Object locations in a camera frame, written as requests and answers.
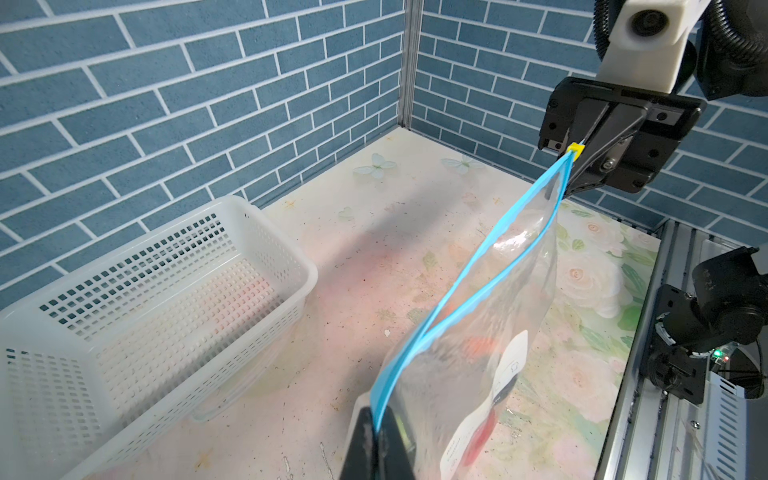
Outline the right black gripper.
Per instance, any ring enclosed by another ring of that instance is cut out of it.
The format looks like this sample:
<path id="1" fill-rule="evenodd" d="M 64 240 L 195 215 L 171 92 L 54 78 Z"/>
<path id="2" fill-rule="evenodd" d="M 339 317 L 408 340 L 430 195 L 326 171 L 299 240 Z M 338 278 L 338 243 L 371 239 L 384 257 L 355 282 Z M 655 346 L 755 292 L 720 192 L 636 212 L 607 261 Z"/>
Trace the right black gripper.
<path id="1" fill-rule="evenodd" d="M 584 146 L 568 195 L 609 186 L 635 194 L 651 183 L 705 111 L 698 98 L 567 77 L 552 92 L 538 148 Z"/>

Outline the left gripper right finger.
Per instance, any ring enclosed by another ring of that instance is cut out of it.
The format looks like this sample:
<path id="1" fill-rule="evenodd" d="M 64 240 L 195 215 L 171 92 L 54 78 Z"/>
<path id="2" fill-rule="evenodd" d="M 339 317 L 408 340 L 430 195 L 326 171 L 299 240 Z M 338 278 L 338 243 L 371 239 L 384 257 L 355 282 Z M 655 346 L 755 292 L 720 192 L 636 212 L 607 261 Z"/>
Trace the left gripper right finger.
<path id="1" fill-rule="evenodd" d="M 377 435 L 377 478 L 381 480 L 414 480 L 408 449 L 397 423 L 397 416 L 387 407 Z"/>

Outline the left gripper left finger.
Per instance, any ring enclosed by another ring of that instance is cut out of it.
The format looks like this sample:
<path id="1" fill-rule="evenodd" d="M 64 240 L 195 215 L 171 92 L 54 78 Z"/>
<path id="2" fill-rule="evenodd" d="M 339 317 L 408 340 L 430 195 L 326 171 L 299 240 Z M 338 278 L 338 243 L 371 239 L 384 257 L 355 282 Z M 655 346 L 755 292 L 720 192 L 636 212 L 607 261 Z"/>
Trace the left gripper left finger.
<path id="1" fill-rule="evenodd" d="M 369 407 L 362 407 L 350 425 L 347 451 L 339 480 L 374 480 L 378 475 L 378 445 Z"/>

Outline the clear zip bag blue zipper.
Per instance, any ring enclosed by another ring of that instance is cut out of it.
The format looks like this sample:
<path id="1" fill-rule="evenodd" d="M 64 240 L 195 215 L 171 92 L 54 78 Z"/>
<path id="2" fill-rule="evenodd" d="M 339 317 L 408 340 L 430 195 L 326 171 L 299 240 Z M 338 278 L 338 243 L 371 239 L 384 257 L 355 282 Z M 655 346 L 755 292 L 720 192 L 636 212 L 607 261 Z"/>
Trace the clear zip bag blue zipper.
<path id="1" fill-rule="evenodd" d="M 493 380 L 482 407 L 501 416 L 523 370 L 530 344 L 555 294 L 556 219 L 575 160 L 565 153 L 500 218 L 448 292 L 385 358 L 371 390 L 356 402 L 369 407 L 377 441 L 387 407 L 408 449 L 415 479 L 461 479 L 473 368 L 463 343 L 472 336 L 498 342 L 488 364 Z"/>

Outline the red toy chili pepper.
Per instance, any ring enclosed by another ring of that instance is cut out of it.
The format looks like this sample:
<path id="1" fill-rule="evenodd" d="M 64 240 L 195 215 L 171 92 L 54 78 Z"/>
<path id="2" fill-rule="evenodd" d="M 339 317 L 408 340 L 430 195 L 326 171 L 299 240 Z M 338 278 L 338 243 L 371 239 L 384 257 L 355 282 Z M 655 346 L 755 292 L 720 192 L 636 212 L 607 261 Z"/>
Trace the red toy chili pepper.
<path id="1" fill-rule="evenodd" d="M 488 373 L 488 364 L 493 354 L 496 353 L 498 342 L 490 337 L 472 336 L 463 343 L 464 353 L 469 365 L 473 368 L 470 375 L 469 392 L 472 394 L 469 402 L 470 414 L 462 422 L 467 421 L 461 428 L 460 434 L 466 445 L 459 464 L 459 470 L 467 470 L 479 457 L 485 444 L 493 432 L 497 416 L 493 407 L 482 407 L 480 418 L 477 419 L 475 411 L 486 400 L 490 387 L 488 383 L 493 380 L 493 375 Z"/>

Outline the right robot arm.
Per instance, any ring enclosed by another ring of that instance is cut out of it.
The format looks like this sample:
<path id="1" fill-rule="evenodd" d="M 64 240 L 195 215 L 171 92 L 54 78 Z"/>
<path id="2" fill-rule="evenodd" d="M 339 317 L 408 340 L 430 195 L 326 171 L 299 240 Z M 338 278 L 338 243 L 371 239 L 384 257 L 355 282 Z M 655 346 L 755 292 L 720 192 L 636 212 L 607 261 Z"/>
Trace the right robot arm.
<path id="1" fill-rule="evenodd" d="M 767 6 L 761 1 L 598 1 L 595 79 L 562 80 L 539 147 L 570 155 L 567 195 L 652 182 L 707 104 L 767 93 Z M 641 373 L 693 404 L 729 343 L 755 342 L 767 322 L 767 251 L 740 247 L 692 273 L 694 294 L 665 285 Z"/>

